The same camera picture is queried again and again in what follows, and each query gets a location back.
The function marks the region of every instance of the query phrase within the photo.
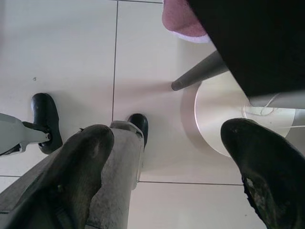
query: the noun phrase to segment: black tabletop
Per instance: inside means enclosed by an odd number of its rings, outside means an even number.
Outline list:
[[[305,0],[189,0],[248,97],[305,89]]]

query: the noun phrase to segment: white round table base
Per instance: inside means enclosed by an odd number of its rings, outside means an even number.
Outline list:
[[[252,107],[230,72],[203,81],[195,99],[199,132],[214,150],[225,156],[230,156],[220,137],[225,121],[232,118],[252,119],[286,137],[294,117],[295,109]]]

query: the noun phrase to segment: leg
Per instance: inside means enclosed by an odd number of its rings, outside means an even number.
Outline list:
[[[194,83],[209,79],[226,71],[228,71],[227,66],[219,52],[215,51],[183,76],[172,82],[172,89],[179,91]]]
[[[104,135],[89,131],[90,135],[87,136],[88,138],[85,141],[81,141],[84,133],[88,132],[88,128],[90,128],[88,127],[80,134],[76,134],[77,138],[75,136],[71,137],[60,152],[48,156],[0,194],[0,213],[10,213],[9,215],[11,216],[13,213],[16,213],[14,211],[16,211],[16,206],[20,206],[20,203],[29,203],[30,201],[25,200],[31,200],[30,197],[35,197],[32,199],[39,199],[41,192],[38,191],[50,190],[49,187],[55,187],[59,192],[65,190],[64,193],[66,195],[63,200],[65,201],[65,206],[71,209],[68,215],[74,216],[71,221],[76,225],[76,228],[82,229],[87,219],[87,210],[89,209],[91,198],[100,188],[102,177],[102,188],[92,199],[90,216],[87,221],[88,226],[86,228],[91,228],[90,225],[108,229],[127,228],[131,190],[136,186],[142,165],[141,155],[144,149],[143,132],[145,133],[144,136],[146,136],[145,139],[147,139],[148,130],[146,118],[143,118],[146,122],[136,122],[138,120],[133,119],[133,122],[141,130],[132,123],[116,121],[112,123],[111,131],[106,131]],[[107,130],[107,127],[101,125],[97,125],[97,128],[98,130],[101,128]],[[111,149],[113,143],[110,133],[114,135],[115,145],[102,170],[103,163],[109,154],[107,152]],[[90,160],[90,157],[86,155],[92,154],[94,158]],[[72,163],[73,166],[68,166],[68,172],[63,175],[63,170],[60,168],[67,164],[67,162],[70,165],[73,160],[78,162],[76,163],[77,166],[75,166],[75,163]],[[58,177],[67,178],[70,185],[64,185],[64,187],[67,186],[68,188],[62,189],[63,185],[60,185],[58,182],[55,182],[56,185],[52,183],[54,180],[57,181]],[[35,209],[39,210],[36,212],[40,213],[41,210],[46,210],[45,207],[47,205],[40,204],[35,206]],[[6,223],[10,220],[3,215],[0,216],[0,223]],[[44,221],[49,220],[45,215],[43,216]],[[65,221],[66,218],[61,217],[59,220]]]
[[[1,228],[83,229],[114,136],[89,126],[0,194]]]
[[[129,122],[115,121],[110,128],[114,147],[102,171],[102,187],[92,199],[87,225],[126,229],[131,191],[136,187],[142,167],[144,137]]]

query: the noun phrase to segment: white floor tile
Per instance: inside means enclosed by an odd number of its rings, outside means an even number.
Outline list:
[[[80,127],[110,124],[116,4],[2,1],[0,112],[31,122],[31,97],[47,92],[57,105],[64,141]],[[30,146],[24,154],[0,158],[0,175],[20,176],[44,157]]]
[[[119,1],[134,1],[134,2],[149,2],[149,3],[163,3],[163,0],[119,0]]]
[[[170,88],[215,48],[174,37],[162,25],[162,9],[119,2],[114,119],[135,112],[148,118],[141,180],[240,184],[232,159],[212,150],[197,130],[196,86],[178,92]]]
[[[243,186],[139,183],[129,229],[265,229]]]
[[[0,177],[0,193],[16,180],[18,180],[18,177]]]

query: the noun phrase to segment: tile grout line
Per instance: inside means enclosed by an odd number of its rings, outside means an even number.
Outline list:
[[[141,0],[114,0],[114,1],[127,1],[127,2],[163,4],[163,2],[158,2],[158,1],[141,1]]]
[[[213,184],[213,183],[163,182],[163,181],[139,181],[139,183],[149,183],[149,184],[178,184],[178,185],[223,185],[223,186],[243,186],[243,185],[239,185],[239,184]]]
[[[118,36],[118,12],[119,12],[119,1],[116,1],[116,20],[115,20],[115,41],[114,41],[114,66],[113,66],[113,88],[112,88],[112,117],[111,121],[113,121],[113,113],[114,113],[114,87],[115,87],[115,68],[116,68],[116,43]]]

